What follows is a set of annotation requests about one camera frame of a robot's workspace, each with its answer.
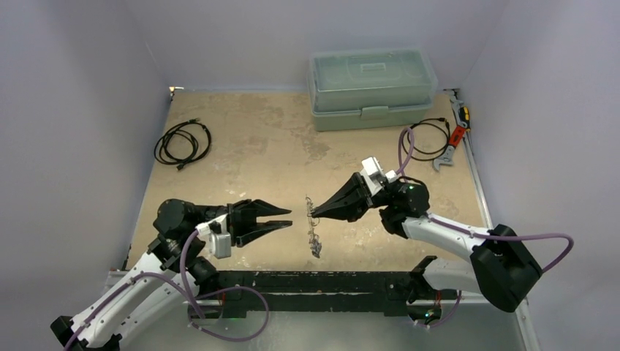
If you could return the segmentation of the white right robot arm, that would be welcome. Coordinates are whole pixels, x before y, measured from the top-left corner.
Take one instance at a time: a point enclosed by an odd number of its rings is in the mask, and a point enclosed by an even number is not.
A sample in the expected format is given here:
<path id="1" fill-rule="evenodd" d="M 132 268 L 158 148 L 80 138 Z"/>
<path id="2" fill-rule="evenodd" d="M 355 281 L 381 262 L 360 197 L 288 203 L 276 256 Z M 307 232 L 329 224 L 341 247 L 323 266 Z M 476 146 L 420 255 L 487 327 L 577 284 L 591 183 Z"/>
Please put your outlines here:
<path id="1" fill-rule="evenodd" d="M 328 200 L 307 209 L 310 219 L 359 220 L 376 208 L 384 229 L 404 239 L 438 246 L 456 261 L 425 257 L 410 272 L 410 302 L 441 290 L 482 295 L 504 312 L 514 312 L 545 270 L 506 225 L 473 227 L 430 212 L 424 182 L 401 175 L 367 178 L 356 172 Z"/>

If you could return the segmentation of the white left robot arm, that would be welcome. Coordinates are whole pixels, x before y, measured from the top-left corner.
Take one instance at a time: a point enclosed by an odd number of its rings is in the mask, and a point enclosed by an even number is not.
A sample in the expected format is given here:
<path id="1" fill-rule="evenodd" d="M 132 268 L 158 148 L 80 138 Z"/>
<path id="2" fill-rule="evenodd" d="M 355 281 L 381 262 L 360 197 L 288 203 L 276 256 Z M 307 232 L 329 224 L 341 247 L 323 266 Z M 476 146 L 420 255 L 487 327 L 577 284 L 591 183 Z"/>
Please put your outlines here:
<path id="1" fill-rule="evenodd" d="M 220 272 L 201 251 L 228 258 L 234 247 L 292 225 L 258 218 L 289 213 L 264 200 L 226 205 L 166 200 L 153 223 L 157 235 L 134 266 L 97 302 L 73 317 L 57 317 L 50 329 L 65 350 L 119 350 L 129 336 L 182 301 L 203 317 L 198 299 L 215 298 L 223 305 L 239 286 L 223 287 Z"/>

